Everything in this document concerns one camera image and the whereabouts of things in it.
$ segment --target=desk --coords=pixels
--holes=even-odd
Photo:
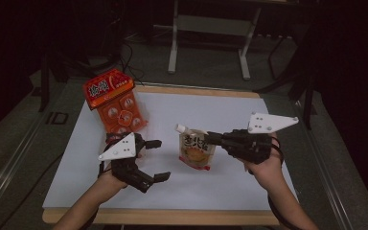
[[[223,149],[217,148],[210,171],[189,168],[178,160],[178,134],[174,135],[173,130],[176,123],[216,132],[245,128],[252,111],[267,112],[264,101],[257,94],[157,87],[136,89],[138,100],[146,102],[143,111],[149,112],[149,116],[145,114],[145,117],[149,117],[149,125],[141,131],[142,135],[148,140],[159,136],[163,141],[160,149],[151,149],[146,153],[144,162],[137,160],[139,168],[149,174],[168,170],[172,172],[172,176],[166,182],[154,184],[146,194],[131,187],[120,191],[115,199],[101,206],[96,223],[278,224],[269,210],[265,190],[250,174],[243,171],[240,162]],[[186,105],[184,108],[191,109],[180,109],[183,104]],[[206,104],[209,105],[208,109],[202,109]],[[101,150],[101,142],[104,141],[101,138],[104,136],[104,129],[99,121],[93,121],[96,111],[87,109],[87,106],[82,108],[43,204],[43,219],[46,222],[57,222],[67,208],[95,181],[98,171],[97,156]],[[283,171],[288,185],[294,191],[287,165],[283,166]],[[221,181],[225,181],[224,187],[221,186]]]
[[[178,2],[179,0],[174,0],[172,20],[172,49],[170,52],[168,72],[171,74],[175,73],[178,53],[178,31],[191,31],[220,35],[239,35],[245,37],[244,45],[243,47],[241,47],[241,49],[238,50],[238,53],[241,64],[242,77],[246,81],[250,80],[251,78],[246,54],[254,35],[256,26],[258,24],[262,7],[270,6],[273,4],[291,7],[299,7],[301,5],[305,5],[300,4],[297,1],[294,2],[287,0],[239,0],[237,2],[247,3],[248,6],[250,4],[250,6],[255,7],[255,10],[251,12],[253,13],[252,20],[247,21],[180,14],[178,10]]]

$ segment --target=dark background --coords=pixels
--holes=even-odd
[[[115,20],[121,26],[120,37],[126,24],[147,37],[153,24],[172,24],[173,1],[124,3],[0,0],[0,121],[33,90],[28,77],[40,69],[42,55],[54,44],[70,57],[85,60],[87,54],[106,56],[108,49],[118,49],[103,41]],[[315,89],[322,94],[368,189],[368,1],[339,4],[339,10],[314,20],[314,33],[306,37],[300,63],[315,59]],[[211,13],[249,16],[239,6],[211,9]],[[184,9],[198,10],[196,6]],[[293,19],[307,20],[295,15]],[[289,11],[282,7],[265,9],[257,33],[287,34],[286,18]]]

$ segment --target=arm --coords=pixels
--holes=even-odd
[[[318,229],[291,192],[281,169],[280,153],[271,149],[270,157],[259,165],[242,161],[253,172],[259,184],[267,190],[274,206],[291,224],[300,229]]]
[[[114,177],[111,171],[103,173],[65,213],[54,229],[80,229],[102,203],[111,199],[126,185]]]

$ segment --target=wooden table edge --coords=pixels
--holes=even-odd
[[[215,97],[234,97],[234,98],[260,98],[259,94],[246,91],[233,91],[224,89],[192,88],[192,87],[172,87],[172,86],[143,86],[136,85],[134,90],[143,93],[165,93],[183,94]]]
[[[43,221],[56,223],[68,208],[46,208]],[[279,225],[271,211],[100,209],[94,223],[144,225]]]

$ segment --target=white table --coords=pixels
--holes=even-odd
[[[136,87],[137,101],[149,124],[145,140],[161,140],[136,162],[151,176],[172,172],[168,181],[143,194],[127,187],[100,207],[94,222],[119,224],[278,224],[267,196],[243,164],[217,147],[210,171],[198,171],[178,159],[176,124],[214,132],[246,128],[251,112],[267,113],[257,94],[215,90]],[[43,220],[57,222],[95,181],[104,128],[85,104],[43,204]],[[283,171],[294,191],[287,166]]]

